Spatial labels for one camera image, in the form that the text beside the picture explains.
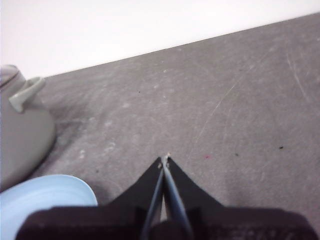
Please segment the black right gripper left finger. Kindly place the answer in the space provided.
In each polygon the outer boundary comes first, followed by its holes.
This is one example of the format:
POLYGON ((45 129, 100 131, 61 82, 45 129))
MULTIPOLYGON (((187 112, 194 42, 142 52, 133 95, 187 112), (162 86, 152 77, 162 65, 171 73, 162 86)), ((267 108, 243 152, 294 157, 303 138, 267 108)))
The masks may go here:
POLYGON ((101 240, 149 240, 160 220, 164 173, 160 157, 122 194, 104 205, 106 226, 101 240))

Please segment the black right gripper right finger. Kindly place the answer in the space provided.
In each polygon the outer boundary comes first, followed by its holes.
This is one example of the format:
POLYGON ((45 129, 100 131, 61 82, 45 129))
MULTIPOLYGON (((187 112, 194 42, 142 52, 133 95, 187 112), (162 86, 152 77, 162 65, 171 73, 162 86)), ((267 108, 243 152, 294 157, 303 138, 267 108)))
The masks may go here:
POLYGON ((164 197, 168 217, 188 240, 208 240, 207 218, 224 206, 199 187, 171 158, 164 160, 164 197))

